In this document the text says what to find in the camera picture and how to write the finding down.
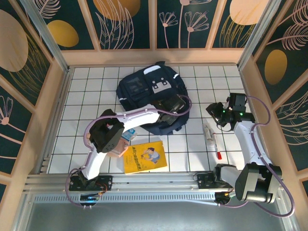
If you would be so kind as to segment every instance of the book cover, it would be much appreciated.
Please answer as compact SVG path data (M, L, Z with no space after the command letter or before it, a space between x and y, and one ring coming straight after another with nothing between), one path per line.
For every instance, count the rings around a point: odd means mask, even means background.
M132 145L124 153L124 173L136 173L166 167L162 141Z

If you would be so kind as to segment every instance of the flower illustration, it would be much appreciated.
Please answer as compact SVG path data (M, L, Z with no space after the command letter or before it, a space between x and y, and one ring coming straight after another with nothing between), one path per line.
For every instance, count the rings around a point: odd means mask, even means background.
M209 3L212 0L180 0L181 3L181 11L180 11L180 23L179 23L179 48L181 48L181 25L182 25L182 14L183 14L183 8L184 6L188 5L196 5L196 4L203 4L203 3Z
M0 95L0 124L7 125L10 121L10 115L13 109L13 100L8 97L6 102L4 97Z
M185 13L185 23L188 31L187 48L189 48L189 38L192 32L206 30L209 28L209 24L206 22L206 12L196 12L194 13L193 17L192 12Z
M161 13L159 13L159 18L160 18L160 21L162 22L163 27L164 27L166 45L167 45L167 48L169 49L167 34L166 34L166 27L175 26L179 22L176 20L176 16L175 16L174 12L172 12L172 13L168 12L166 14L164 12L161 12Z

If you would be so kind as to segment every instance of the grid tile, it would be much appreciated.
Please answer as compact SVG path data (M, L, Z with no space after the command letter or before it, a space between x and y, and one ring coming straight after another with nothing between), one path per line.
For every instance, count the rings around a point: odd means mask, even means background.
M144 67L94 67L76 68L54 143L50 173L67 173L70 169L84 164L88 149L83 144L83 133L91 120L100 116L106 109L123 112L116 97L116 87L120 79ZM174 135L156 136L141 127L135 128L137 137L131 142L163 141L167 167L151 170L202 171L213 170L217 163L230 163L243 168L244 158L234 133L221 131L207 113L206 108L213 102L225 102L231 92L244 93L241 78L236 66L173 66L180 73L193 105L190 119ZM217 146L222 160L217 159L214 147L207 147L202 123L208 121L217 133ZM101 173L123 173L123 158L106 156Z

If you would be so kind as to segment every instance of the yellow circle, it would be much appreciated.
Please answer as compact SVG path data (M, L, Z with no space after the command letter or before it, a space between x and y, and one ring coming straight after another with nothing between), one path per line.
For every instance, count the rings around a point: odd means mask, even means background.
M287 69L288 60L285 53L281 50L273 50L265 61L265 79L271 84L275 85L284 76Z
M256 24L269 0L232 0L230 17L239 25Z
M106 18L116 21L122 21L125 17L120 12L119 4L121 4L125 13L125 8L130 16L135 16L140 9L140 0L93 0L95 7Z
M23 27L10 14L0 10L0 66L20 71L28 59L28 40Z
M54 20L47 25L57 44L63 47L74 47L79 42L76 30L67 22Z

